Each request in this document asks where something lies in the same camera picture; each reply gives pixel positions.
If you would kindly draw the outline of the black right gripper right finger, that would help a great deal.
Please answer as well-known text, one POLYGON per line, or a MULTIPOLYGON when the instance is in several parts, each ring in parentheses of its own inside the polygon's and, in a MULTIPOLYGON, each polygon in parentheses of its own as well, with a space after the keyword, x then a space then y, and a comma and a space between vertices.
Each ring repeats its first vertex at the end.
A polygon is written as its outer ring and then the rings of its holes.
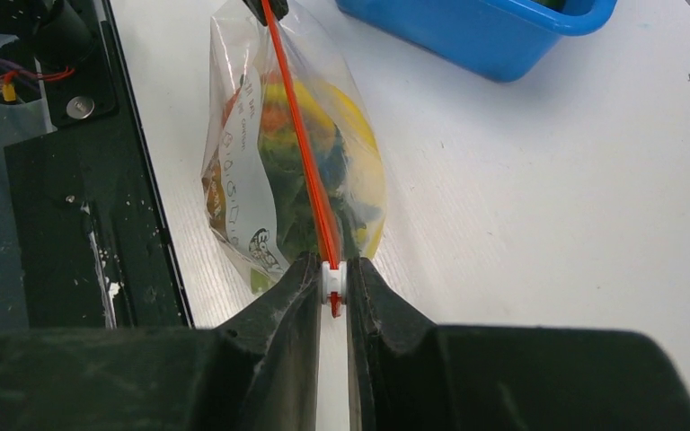
POLYGON ((438 324, 365 258, 346 308, 354 430, 690 430, 689 391, 639 332, 438 324))

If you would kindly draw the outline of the yellow toy banana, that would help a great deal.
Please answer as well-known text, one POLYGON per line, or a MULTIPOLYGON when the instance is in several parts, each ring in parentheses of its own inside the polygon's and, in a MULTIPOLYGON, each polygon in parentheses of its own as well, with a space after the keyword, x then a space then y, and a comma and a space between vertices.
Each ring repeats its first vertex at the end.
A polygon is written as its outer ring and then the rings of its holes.
POLYGON ((374 258, 387 209, 385 168, 365 114, 329 83, 294 81, 296 102, 335 220, 342 254, 374 258))

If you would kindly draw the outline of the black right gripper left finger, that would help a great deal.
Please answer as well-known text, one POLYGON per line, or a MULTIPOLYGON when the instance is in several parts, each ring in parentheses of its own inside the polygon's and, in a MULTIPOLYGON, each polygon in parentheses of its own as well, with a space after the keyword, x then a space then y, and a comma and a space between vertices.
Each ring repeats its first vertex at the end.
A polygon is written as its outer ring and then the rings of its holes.
POLYGON ((214 329, 0 336, 0 430, 312 430, 322 262, 214 329))

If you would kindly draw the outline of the orange toy pineapple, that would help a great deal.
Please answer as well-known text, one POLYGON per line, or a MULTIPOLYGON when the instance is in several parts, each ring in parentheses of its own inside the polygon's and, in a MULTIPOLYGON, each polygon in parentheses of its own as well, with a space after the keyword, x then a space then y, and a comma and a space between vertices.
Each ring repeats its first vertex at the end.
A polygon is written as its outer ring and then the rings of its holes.
POLYGON ((258 149, 274 198, 279 250, 288 259, 316 251, 318 237, 302 155, 286 90, 276 76, 267 80, 263 91, 258 149))

